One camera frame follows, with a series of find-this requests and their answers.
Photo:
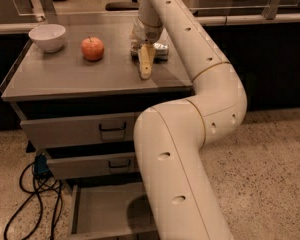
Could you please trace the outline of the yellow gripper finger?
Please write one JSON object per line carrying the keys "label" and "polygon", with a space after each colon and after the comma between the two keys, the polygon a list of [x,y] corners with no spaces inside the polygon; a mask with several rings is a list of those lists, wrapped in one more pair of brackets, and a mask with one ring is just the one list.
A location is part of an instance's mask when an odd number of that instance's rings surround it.
{"label": "yellow gripper finger", "polygon": [[152,44],[143,44],[138,50],[139,70],[142,79],[148,79],[151,76],[155,54],[156,50]]}

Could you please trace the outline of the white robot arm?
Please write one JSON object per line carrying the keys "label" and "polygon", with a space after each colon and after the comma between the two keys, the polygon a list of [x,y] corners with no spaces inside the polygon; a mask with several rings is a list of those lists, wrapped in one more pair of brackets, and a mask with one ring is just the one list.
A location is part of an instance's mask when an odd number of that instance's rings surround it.
{"label": "white robot arm", "polygon": [[182,0],[141,0],[140,44],[168,33],[194,88],[154,105],[134,127],[138,166],[161,240],[234,240],[199,153],[243,121],[247,97],[233,66]]}

